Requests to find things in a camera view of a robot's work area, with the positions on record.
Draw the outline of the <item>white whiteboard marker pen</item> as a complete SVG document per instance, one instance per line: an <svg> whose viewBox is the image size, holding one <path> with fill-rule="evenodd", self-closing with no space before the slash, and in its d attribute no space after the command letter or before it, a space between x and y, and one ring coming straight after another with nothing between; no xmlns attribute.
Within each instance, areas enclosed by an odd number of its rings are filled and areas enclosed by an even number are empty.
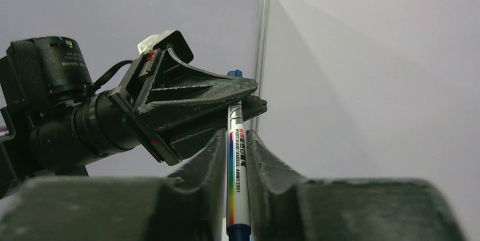
<svg viewBox="0 0 480 241"><path fill-rule="evenodd" d="M226 233L229 240L250 240L247 154L242 104L228 108Z"/></svg>

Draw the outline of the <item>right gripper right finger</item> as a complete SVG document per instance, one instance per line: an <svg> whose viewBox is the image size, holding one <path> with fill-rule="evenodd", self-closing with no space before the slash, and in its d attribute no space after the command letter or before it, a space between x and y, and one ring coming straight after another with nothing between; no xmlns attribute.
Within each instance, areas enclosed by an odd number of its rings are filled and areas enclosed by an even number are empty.
<svg viewBox="0 0 480 241"><path fill-rule="evenodd" d="M431 183L409 178L307 178L246 135L255 240L464 240Z"/></svg>

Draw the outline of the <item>blue marker cap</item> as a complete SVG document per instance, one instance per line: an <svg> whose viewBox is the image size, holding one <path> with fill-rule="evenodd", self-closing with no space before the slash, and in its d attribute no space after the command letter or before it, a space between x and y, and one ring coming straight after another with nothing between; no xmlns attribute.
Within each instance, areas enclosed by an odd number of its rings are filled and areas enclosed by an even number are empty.
<svg viewBox="0 0 480 241"><path fill-rule="evenodd" d="M235 77L235 78L242 78L243 72L239 69L228 71L228 76Z"/></svg>

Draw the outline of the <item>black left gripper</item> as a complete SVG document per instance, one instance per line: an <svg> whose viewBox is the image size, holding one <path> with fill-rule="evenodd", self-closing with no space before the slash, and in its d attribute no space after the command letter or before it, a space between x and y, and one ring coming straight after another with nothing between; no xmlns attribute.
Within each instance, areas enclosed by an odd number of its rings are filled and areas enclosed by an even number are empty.
<svg viewBox="0 0 480 241"><path fill-rule="evenodd" d="M227 129L228 108L237 102L242 101L244 121L265 113L267 101L251 96L257 88L254 79L191 66L169 48L134 60L108 99L125 114L128 132L156 161L172 166Z"/></svg>

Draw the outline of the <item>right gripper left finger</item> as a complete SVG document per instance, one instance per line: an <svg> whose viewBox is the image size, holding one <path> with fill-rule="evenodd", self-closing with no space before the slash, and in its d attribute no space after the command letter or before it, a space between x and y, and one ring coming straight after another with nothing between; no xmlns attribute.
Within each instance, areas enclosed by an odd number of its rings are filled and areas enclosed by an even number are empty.
<svg viewBox="0 0 480 241"><path fill-rule="evenodd" d="M220 240L225 131L162 178L43 177L1 219L2 240Z"/></svg>

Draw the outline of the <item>aluminium corner frame post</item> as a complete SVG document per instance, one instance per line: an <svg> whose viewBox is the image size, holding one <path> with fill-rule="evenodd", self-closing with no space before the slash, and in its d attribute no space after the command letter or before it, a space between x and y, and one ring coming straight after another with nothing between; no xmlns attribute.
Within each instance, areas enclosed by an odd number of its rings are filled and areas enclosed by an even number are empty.
<svg viewBox="0 0 480 241"><path fill-rule="evenodd" d="M264 75L264 60L265 60L265 46L267 41L268 19L269 19L269 4L270 0L260 0L259 2L259 20L258 32L256 38L255 48L255 80L258 88L255 95L260 97L262 95L263 75Z"/></svg>

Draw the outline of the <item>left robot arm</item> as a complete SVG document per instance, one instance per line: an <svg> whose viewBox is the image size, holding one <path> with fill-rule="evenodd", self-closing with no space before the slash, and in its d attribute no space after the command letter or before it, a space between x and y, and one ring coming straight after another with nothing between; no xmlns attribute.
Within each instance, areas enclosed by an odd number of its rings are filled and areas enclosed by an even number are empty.
<svg viewBox="0 0 480 241"><path fill-rule="evenodd" d="M10 44L1 59L1 197L40 175L86 175L88 164L138 145L176 165L227 127L230 106L240 102L246 120L267 111L254 79L192 66L179 31L151 35L138 49L93 81L72 38Z"/></svg>

